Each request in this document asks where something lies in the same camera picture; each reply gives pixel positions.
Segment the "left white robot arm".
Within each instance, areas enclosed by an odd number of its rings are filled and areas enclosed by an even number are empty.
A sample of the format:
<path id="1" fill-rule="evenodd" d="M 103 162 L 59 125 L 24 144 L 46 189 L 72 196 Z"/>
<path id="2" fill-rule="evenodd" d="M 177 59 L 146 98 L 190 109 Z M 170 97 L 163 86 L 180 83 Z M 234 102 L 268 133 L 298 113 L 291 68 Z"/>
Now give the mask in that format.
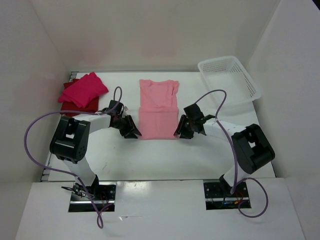
<path id="1" fill-rule="evenodd" d="M 82 119 L 62 116 L 50 142 L 50 152 L 75 174 L 73 192 L 82 192 L 89 200 L 96 199 L 104 192 L 98 176 L 91 170 L 86 159 L 89 135 L 108 128 L 119 130 L 125 139 L 137 139 L 142 135 L 132 116 L 126 114 L 125 106 L 111 100 L 109 106 L 97 115 L 88 115 Z"/>

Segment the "light pink t-shirt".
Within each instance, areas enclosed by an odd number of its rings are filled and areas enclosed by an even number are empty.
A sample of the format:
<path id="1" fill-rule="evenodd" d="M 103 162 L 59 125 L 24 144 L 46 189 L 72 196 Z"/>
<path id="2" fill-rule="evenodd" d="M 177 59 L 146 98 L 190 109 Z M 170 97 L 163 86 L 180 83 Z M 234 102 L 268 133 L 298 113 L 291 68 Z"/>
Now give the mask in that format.
<path id="1" fill-rule="evenodd" d="M 174 135 L 178 126 L 177 93 L 179 82 L 176 80 L 152 81 L 141 79 L 139 131 L 141 140 L 176 140 Z"/>

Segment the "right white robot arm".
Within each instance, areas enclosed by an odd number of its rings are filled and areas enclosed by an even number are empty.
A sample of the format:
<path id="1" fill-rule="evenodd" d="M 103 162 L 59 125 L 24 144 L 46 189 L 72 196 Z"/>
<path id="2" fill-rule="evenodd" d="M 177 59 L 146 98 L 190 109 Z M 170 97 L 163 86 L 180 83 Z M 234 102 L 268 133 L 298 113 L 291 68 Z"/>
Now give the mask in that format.
<path id="1" fill-rule="evenodd" d="M 216 115 L 205 116 L 196 103 L 183 110 L 175 136 L 190 140 L 198 133 L 226 140 L 230 144 L 234 163 L 219 178 L 219 191 L 223 196 L 232 196 L 241 181 L 275 158 L 275 151 L 259 125 L 243 126 L 218 120 Z"/>

